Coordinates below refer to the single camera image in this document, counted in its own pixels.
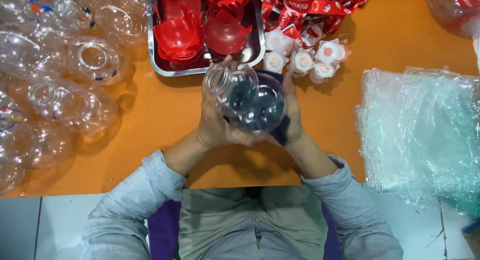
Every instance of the purple chair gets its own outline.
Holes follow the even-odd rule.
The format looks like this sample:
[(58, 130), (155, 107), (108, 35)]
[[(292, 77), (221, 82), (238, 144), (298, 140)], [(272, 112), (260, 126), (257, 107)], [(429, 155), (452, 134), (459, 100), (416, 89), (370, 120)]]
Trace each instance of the purple chair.
[[(167, 201), (148, 219), (152, 260), (172, 260), (180, 230), (181, 207), (180, 202)], [(321, 212), (328, 225), (323, 260), (342, 260), (339, 237), (335, 231), (332, 216), (323, 204), (321, 205)]]

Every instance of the stack of plastic bags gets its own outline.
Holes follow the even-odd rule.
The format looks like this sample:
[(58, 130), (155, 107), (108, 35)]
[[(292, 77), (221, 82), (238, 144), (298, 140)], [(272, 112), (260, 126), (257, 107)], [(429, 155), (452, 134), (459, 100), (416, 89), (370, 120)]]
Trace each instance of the stack of plastic bags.
[(71, 158), (72, 133), (111, 127), (155, 0), (0, 0), (0, 195)]
[(365, 71), (356, 112), (369, 186), (477, 216), (479, 91), (480, 78), (444, 70)]

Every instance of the hand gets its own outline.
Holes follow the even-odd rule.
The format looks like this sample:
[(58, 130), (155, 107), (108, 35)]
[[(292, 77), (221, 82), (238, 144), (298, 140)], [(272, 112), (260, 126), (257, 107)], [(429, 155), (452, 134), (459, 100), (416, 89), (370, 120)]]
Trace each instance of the hand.
[[(302, 136), (305, 134), (302, 126), (302, 119), (300, 117), (300, 105), (297, 99), (297, 89), (292, 82), (292, 76), (290, 72), (285, 73), (283, 76), (282, 91), (285, 98), (286, 104), (286, 115), (290, 118), (290, 125), (287, 129), (286, 136), (286, 145), (285, 148), (296, 143)], [(269, 135), (267, 137), (269, 142), (272, 142), (274, 145), (280, 146), (280, 144)]]
[[(228, 55), (222, 64), (237, 69), (238, 63)], [(240, 144), (253, 146), (256, 142), (264, 140), (264, 136), (254, 136), (239, 128), (232, 127), (223, 115), (216, 109), (216, 101), (209, 97), (207, 87), (202, 84), (201, 88), (201, 118), (198, 125), (198, 141), (208, 149), (228, 144)]]

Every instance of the person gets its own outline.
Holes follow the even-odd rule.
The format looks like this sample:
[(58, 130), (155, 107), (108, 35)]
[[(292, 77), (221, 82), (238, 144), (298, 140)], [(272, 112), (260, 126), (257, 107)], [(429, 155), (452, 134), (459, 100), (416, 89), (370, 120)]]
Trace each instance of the person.
[[(230, 56), (223, 63), (235, 66)], [(347, 163), (325, 155), (304, 131), (289, 73), (283, 89), (291, 119), (285, 149), (306, 185), (264, 187), (259, 201), (247, 197), (243, 188), (183, 190), (185, 176), (212, 148), (253, 146), (259, 140), (232, 128), (203, 86), (198, 128), (167, 152), (143, 159), (141, 167), (105, 194), (88, 216), (81, 259), (149, 260), (144, 220), (170, 199), (182, 204), (182, 260), (323, 259), (327, 228), (321, 202), (335, 222), (345, 260), (402, 259), (401, 245)]]

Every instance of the plastic bag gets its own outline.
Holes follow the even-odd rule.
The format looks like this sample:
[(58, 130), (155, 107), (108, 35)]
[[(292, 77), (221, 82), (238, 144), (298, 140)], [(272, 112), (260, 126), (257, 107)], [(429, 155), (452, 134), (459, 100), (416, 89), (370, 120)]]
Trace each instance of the plastic bag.
[(356, 112), (369, 186), (476, 216), (479, 87), (480, 78), (442, 70), (365, 71)]

